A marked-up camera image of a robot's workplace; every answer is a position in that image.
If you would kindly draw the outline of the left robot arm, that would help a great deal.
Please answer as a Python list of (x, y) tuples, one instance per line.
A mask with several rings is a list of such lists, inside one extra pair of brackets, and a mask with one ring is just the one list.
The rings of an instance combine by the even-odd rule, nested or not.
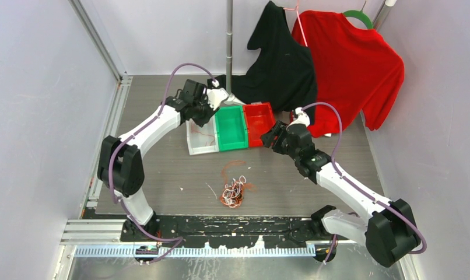
[(219, 86), (208, 89), (188, 79), (182, 89), (174, 96), (165, 96), (157, 110), (134, 129), (103, 139), (97, 178), (110, 190), (116, 203), (122, 205), (142, 240), (154, 239), (159, 228), (156, 212), (142, 189), (143, 157), (165, 135), (187, 121), (192, 120), (200, 127), (207, 124), (228, 97)]

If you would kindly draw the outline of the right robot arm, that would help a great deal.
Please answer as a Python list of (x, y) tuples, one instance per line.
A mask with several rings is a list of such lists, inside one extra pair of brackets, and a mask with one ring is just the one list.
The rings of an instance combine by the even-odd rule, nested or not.
[(424, 239), (416, 227), (410, 205), (391, 201), (357, 181), (325, 152), (317, 149), (304, 124), (277, 121), (261, 136), (266, 148), (288, 155), (299, 173), (335, 194), (352, 209), (348, 214), (327, 205), (313, 213), (312, 234), (321, 240), (342, 236), (364, 246), (383, 267), (391, 267), (407, 254), (422, 253)]

